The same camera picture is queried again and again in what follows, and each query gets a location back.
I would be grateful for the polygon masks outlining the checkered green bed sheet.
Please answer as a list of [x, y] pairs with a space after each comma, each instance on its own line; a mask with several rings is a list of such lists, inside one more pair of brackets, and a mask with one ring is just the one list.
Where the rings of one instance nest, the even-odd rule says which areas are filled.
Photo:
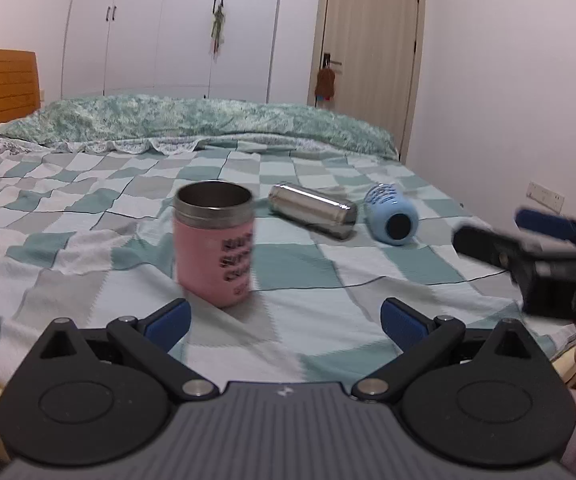
[[[207, 179], [243, 185], [256, 200], [249, 298], [219, 310], [191, 297], [190, 332], [173, 350], [218, 385], [355, 382], [396, 356], [379, 322], [390, 297], [472, 328], [521, 316], [508, 276], [452, 249], [469, 214], [394, 160], [245, 144], [174, 156], [9, 155], [0, 160], [0, 384], [54, 318], [102, 327], [181, 297], [172, 198]], [[268, 211], [280, 182], [357, 203], [373, 185], [394, 184], [419, 211], [419, 232], [392, 247], [358, 223], [334, 240]]]

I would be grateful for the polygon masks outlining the white wardrobe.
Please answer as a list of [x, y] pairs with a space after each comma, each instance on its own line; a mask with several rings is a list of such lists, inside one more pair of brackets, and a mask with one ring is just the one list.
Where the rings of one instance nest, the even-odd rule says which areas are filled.
[[212, 58], [213, 0], [71, 0], [62, 96], [267, 101], [279, 0], [224, 3]]

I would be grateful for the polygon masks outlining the wooden door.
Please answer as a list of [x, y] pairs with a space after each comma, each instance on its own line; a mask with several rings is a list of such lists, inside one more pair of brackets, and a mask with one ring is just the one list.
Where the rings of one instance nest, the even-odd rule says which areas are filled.
[[[419, 87], [425, 0], [319, 0], [307, 102], [390, 133], [407, 156]], [[335, 61], [335, 97], [316, 103], [323, 54]]]

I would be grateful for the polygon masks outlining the stainless steel thermos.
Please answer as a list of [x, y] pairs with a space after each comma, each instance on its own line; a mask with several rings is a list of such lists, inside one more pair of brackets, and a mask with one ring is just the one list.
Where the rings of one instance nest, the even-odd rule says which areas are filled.
[[288, 182], [271, 188], [268, 207], [274, 214], [338, 240], [346, 240], [352, 235], [358, 216], [358, 208], [350, 200]]

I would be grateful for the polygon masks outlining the light blue cup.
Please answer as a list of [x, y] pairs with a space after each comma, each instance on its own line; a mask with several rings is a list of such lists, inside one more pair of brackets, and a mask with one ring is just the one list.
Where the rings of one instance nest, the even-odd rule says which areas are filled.
[[416, 207], [394, 184], [380, 183], [370, 188], [364, 200], [364, 214], [370, 234], [387, 245], [410, 243], [419, 226]]

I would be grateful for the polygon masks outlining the green floral duvet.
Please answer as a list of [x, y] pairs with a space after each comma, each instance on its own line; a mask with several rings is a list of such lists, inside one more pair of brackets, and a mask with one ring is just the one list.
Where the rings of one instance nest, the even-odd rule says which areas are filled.
[[239, 141], [399, 157], [388, 131], [297, 104], [146, 94], [89, 96], [56, 101], [0, 124], [0, 149], [12, 152], [173, 155]]

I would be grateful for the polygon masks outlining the brown plush toy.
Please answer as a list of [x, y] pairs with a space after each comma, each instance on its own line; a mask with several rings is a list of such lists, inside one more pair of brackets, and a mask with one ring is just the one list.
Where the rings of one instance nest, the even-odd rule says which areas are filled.
[[316, 103], [331, 102], [335, 97], [335, 71], [331, 70], [329, 66], [318, 71], [314, 96]]

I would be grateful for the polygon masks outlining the hanging green ornament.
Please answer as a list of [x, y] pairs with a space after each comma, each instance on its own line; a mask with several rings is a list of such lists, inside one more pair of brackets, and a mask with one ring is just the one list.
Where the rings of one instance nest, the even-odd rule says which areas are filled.
[[223, 41], [223, 28], [225, 25], [224, 6], [224, 0], [213, 0], [211, 28], [212, 58], [217, 58]]

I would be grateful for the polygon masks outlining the white wall socket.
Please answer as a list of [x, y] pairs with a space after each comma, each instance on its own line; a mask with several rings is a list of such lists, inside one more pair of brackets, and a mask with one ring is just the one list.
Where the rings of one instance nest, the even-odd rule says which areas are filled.
[[564, 205], [564, 196], [560, 193], [545, 188], [544, 186], [530, 182], [527, 185], [526, 197], [547, 209], [560, 214]]

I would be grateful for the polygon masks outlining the pink steel cup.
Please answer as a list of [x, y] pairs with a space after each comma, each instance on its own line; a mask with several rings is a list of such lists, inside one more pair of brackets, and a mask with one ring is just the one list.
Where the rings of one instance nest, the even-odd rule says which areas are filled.
[[177, 282], [214, 307], [249, 295], [254, 197], [244, 186], [205, 180], [179, 188], [173, 200]]

